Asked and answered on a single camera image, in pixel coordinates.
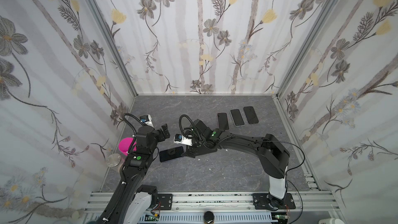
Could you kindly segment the blue-edged phone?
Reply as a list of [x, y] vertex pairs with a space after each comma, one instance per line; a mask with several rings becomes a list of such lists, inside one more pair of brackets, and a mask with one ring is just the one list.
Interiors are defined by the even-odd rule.
[[184, 155], [184, 149], [182, 146], [179, 146], [161, 151], [159, 157], [160, 157], [160, 162], [168, 162], [174, 159], [181, 158], [183, 157], [183, 155]]

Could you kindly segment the black phone case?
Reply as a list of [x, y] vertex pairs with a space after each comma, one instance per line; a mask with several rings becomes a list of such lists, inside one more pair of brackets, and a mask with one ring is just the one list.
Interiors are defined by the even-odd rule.
[[247, 122], [249, 124], [257, 124], [259, 123], [258, 116], [253, 106], [245, 106], [244, 113], [247, 118]]

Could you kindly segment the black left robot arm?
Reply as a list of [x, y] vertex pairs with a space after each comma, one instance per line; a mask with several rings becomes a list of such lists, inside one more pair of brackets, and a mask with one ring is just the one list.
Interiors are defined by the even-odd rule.
[[144, 212], [159, 203], [155, 186], [143, 185], [159, 142], [170, 138], [166, 124], [156, 130], [149, 125], [139, 128], [120, 168], [120, 182], [97, 224], [137, 224]]

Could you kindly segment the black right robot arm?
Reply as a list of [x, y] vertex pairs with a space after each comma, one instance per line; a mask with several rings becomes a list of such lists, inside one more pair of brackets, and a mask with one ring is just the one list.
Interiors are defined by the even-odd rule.
[[179, 127], [181, 134], [177, 137], [192, 142], [192, 145], [187, 145], [187, 157], [195, 158], [221, 149], [237, 150], [257, 157], [269, 178], [269, 191], [262, 206], [276, 211], [285, 205], [290, 152], [275, 136], [266, 134], [264, 137], [249, 137], [219, 128], [212, 130], [199, 119], [192, 121], [189, 127], [184, 128], [181, 123]]

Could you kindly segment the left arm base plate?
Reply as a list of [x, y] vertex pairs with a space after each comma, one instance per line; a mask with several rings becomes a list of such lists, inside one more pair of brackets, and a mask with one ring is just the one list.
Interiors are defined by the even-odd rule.
[[152, 196], [150, 210], [170, 211], [172, 209], [172, 194], [157, 194]]

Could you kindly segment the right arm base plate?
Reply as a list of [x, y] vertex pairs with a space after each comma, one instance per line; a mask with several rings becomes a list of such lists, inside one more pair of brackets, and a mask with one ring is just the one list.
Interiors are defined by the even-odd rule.
[[253, 194], [253, 205], [255, 209], [265, 209], [268, 211], [296, 209], [292, 194], [285, 194], [283, 199], [279, 199], [270, 194]]

